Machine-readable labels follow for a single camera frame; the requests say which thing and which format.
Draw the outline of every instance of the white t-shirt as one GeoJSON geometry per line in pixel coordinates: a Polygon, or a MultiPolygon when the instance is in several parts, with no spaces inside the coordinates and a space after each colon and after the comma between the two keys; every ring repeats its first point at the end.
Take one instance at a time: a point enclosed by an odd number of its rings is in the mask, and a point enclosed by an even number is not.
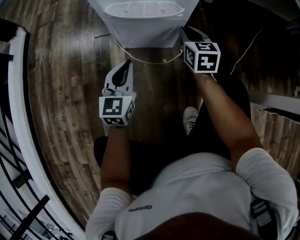
{"type": "Polygon", "coordinates": [[[167,166],[153,188],[132,201],[117,188],[106,188],[86,228],[87,240],[115,231],[119,240],[138,238],[163,222],[202,212],[251,231],[251,193],[267,200],[276,213],[278,240],[284,240],[297,217],[297,193],[290,175],[262,148],[231,162],[217,154],[197,153],[167,166]]]}

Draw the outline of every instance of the hair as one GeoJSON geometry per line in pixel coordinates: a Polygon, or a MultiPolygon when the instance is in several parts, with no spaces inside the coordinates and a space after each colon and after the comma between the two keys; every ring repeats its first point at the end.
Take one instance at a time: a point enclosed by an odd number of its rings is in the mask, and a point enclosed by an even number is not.
{"type": "Polygon", "coordinates": [[[136,240],[261,240],[212,215],[194,212],[171,218],[136,240]]]}

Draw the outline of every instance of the backpack strap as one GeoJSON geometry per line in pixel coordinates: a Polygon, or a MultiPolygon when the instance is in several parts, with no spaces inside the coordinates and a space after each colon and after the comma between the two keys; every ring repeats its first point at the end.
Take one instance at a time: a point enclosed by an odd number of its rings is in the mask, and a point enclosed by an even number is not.
{"type": "Polygon", "coordinates": [[[250,204],[250,215],[251,228],[254,233],[258,233],[264,240],[277,240],[276,215],[267,201],[255,197],[250,204]]]}
{"type": "Polygon", "coordinates": [[[103,234],[101,240],[117,240],[117,235],[114,231],[107,231],[103,234]]]}

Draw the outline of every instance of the cable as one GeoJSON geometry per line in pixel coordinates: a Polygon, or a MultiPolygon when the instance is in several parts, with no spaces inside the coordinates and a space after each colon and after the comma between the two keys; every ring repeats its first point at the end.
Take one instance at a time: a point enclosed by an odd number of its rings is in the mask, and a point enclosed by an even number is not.
{"type": "Polygon", "coordinates": [[[133,57],[128,51],[126,51],[119,43],[118,41],[116,40],[116,38],[114,37],[114,35],[111,33],[112,37],[113,37],[113,40],[115,41],[115,43],[119,46],[119,48],[121,50],[123,50],[126,54],[128,54],[132,59],[138,61],[138,62],[142,62],[142,63],[145,63],[145,64],[150,64],[150,65],[163,65],[163,64],[167,64],[167,63],[170,63],[172,61],[174,61],[176,58],[178,58],[182,53],[182,49],[180,49],[180,53],[175,56],[173,59],[170,59],[168,61],[165,61],[165,62],[148,62],[148,61],[144,61],[144,60],[141,60],[141,59],[138,59],[138,58],[135,58],[133,57]]]}
{"type": "Polygon", "coordinates": [[[214,77],[214,74],[210,73],[210,75],[212,76],[212,78],[214,79],[214,81],[216,81],[218,83],[217,79],[214,77]]]}
{"type": "Polygon", "coordinates": [[[267,113],[270,113],[270,114],[272,114],[272,115],[277,115],[277,116],[279,116],[279,117],[282,117],[282,118],[288,119],[288,120],[290,120],[290,121],[292,121],[292,122],[294,122],[294,123],[296,123],[296,124],[300,125],[300,122],[298,122],[298,121],[295,121],[295,120],[292,120],[291,118],[289,118],[289,117],[286,117],[286,116],[283,116],[283,115],[280,115],[280,114],[278,114],[278,113],[276,113],[276,112],[270,112],[270,111],[267,111],[267,110],[264,110],[264,109],[257,109],[257,111],[262,111],[262,112],[267,112],[267,113]]]}
{"type": "Polygon", "coordinates": [[[248,48],[245,50],[244,54],[240,57],[240,59],[238,59],[238,61],[234,64],[233,69],[230,73],[230,75],[232,75],[232,73],[235,71],[236,65],[241,61],[241,59],[246,55],[247,51],[249,50],[249,48],[251,47],[251,45],[254,43],[255,39],[257,38],[257,36],[259,35],[259,33],[261,32],[261,30],[264,28],[264,22],[265,22],[265,18],[267,16],[267,13],[264,15],[263,20],[262,20],[262,25],[260,30],[258,31],[258,33],[256,33],[256,35],[254,36],[254,38],[252,39],[252,42],[250,43],[250,45],[248,46],[248,48]]]}

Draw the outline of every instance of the white sneaker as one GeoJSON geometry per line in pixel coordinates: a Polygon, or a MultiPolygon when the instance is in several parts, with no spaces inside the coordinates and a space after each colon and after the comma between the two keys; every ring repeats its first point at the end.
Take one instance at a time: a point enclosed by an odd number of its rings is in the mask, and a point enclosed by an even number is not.
{"type": "Polygon", "coordinates": [[[183,112],[183,126],[185,134],[189,135],[190,131],[195,127],[197,117],[199,115],[198,110],[193,106],[188,106],[183,112]]]}

